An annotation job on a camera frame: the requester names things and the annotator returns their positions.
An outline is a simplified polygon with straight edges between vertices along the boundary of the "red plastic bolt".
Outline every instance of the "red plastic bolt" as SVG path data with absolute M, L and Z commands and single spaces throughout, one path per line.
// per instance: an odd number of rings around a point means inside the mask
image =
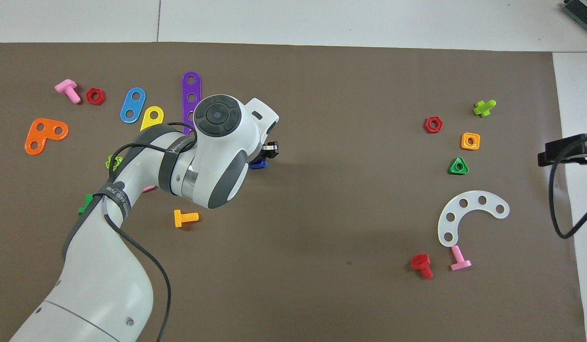
M 471 266 L 471 262 L 468 260 L 464 260 L 462 253 L 460 252 L 460 247 L 458 245 L 452 246 L 452 253 L 454 253 L 454 258 L 456 258 L 456 264 L 453 264 L 452 271 L 460 270 L 461 268 Z
M 74 87 L 77 86 L 78 85 L 74 81 L 68 78 L 67 80 L 64 80 L 60 84 L 56 85 L 55 90 L 59 91 L 59 93 L 67 95 L 71 102 L 79 104 L 80 101 L 82 101 L 82 99 L 80 99 L 80 96 L 78 96 L 78 94 L 76 94 L 76 91 L 74 90 Z
M 442 127 L 443 121 L 441 121 L 438 116 L 428 117 L 426 121 L 424 121 L 424 129 L 429 133 L 438 133 Z
M 420 273 L 422 273 L 423 277 L 426 279 L 431 279 L 433 277 L 433 272 L 428 266 L 430 264 L 431 260 L 428 258 L 428 255 L 416 255 L 411 259 L 411 268 L 420 270 Z
M 89 104 L 100 105 L 105 101 L 105 91 L 98 87 L 92 87 L 87 91 L 87 102 Z

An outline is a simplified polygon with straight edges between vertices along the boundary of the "yellow plastic bolt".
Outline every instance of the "yellow plastic bolt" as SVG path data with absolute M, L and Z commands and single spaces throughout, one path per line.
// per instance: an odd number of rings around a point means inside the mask
M 176 209 L 173 211 L 175 215 L 175 226 L 181 228 L 182 222 L 196 222 L 200 219 L 198 212 L 190 212 L 188 214 L 181 214 L 181 210 Z

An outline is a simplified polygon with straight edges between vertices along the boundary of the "green plastic nut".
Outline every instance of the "green plastic nut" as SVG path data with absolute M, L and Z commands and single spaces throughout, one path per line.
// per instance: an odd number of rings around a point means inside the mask
M 78 216 L 82 215 L 84 210 L 87 209 L 88 205 L 91 204 L 93 200 L 93 195 L 91 193 L 87 193 L 87 196 L 84 197 L 84 206 L 78 209 Z
M 469 173 L 469 167 L 462 157 L 458 157 L 452 162 L 448 171 L 452 175 L 466 175 Z
M 473 112 L 475 115 L 481 115 L 481 117 L 486 117 L 490 115 L 490 110 L 494 108 L 496 105 L 495 100 L 489 100 L 488 102 L 479 101 L 475 104 L 475 109 Z
M 109 156 L 107 158 L 107 162 L 105 162 L 105 169 L 109 170 L 109 162 L 111 162 L 111 156 Z M 113 171 L 115 171 L 115 169 L 118 167 L 118 165 L 120 165 L 121 162 L 122 162 L 122 157 L 115 158 L 115 165 L 112 167 Z

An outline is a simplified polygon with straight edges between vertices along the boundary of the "white table surface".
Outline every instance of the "white table surface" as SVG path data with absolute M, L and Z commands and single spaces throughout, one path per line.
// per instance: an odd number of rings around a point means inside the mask
M 562 0 L 0 0 L 0 42 L 204 41 L 550 51 L 563 136 L 587 133 L 587 32 Z M 575 221 L 587 166 L 566 167 Z M 587 331 L 587 223 L 575 236 Z

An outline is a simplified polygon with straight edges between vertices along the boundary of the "pink plastic bolt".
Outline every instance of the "pink plastic bolt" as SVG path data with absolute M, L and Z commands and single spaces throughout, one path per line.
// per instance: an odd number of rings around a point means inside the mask
M 76 94 L 76 91 L 74 90 L 74 87 L 77 87 L 77 86 L 78 85 L 74 81 L 72 81 L 68 78 L 67 80 L 56 85 L 55 90 L 59 91 L 59 93 L 61 93 L 61 94 L 67 95 L 67 97 L 69 97 L 71 102 L 74 102 L 75 104 L 79 104 L 80 101 L 82 101 L 82 99 L 80 99 L 80 96 L 78 96 L 78 94 Z
M 464 260 L 462 253 L 460 253 L 460 247 L 458 245 L 452 246 L 452 253 L 454 253 L 454 258 L 456 258 L 456 264 L 452 264 L 452 271 L 460 270 L 461 268 L 471 266 L 471 262 L 468 260 Z

